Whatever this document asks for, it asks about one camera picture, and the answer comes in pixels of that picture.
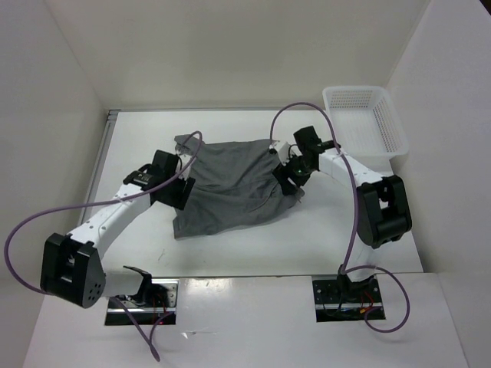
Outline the grey shorts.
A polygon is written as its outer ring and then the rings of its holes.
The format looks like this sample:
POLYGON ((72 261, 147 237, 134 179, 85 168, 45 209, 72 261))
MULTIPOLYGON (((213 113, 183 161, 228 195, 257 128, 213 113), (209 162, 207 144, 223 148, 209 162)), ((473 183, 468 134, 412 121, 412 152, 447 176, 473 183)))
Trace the grey shorts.
POLYGON ((269 140, 199 143, 195 137, 174 137, 176 150, 197 154, 189 176, 196 180, 184 210, 173 220, 175 239, 216 235, 236 227, 270 222, 300 202, 305 192, 284 195, 273 169, 277 156, 269 140))

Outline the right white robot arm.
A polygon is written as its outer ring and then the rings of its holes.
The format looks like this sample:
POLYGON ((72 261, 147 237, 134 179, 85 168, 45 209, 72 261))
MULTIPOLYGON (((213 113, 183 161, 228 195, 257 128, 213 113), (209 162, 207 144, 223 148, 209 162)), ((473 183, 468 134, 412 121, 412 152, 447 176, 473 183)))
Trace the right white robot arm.
POLYGON ((279 160, 272 173, 285 196, 299 194, 314 172, 352 191, 354 229, 338 269, 336 290, 342 300, 354 301, 374 276, 377 253, 412 228, 404 181, 369 169, 333 140, 321 140, 313 126, 298 130, 294 138, 293 145, 281 140, 269 144, 269 153, 279 160))

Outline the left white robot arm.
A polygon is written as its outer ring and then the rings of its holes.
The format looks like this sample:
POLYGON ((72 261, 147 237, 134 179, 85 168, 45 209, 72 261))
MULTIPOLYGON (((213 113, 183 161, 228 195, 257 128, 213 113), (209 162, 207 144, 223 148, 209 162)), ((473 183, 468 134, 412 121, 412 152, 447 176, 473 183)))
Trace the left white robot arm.
POLYGON ((156 151, 151 163, 123 180, 109 205, 66 235, 50 235, 44 244, 40 289, 82 308, 117 295, 126 295, 138 307, 150 303, 149 272, 131 266, 106 272, 102 260, 124 229, 154 203, 184 209, 195 183, 189 177, 191 164, 175 153, 156 151))

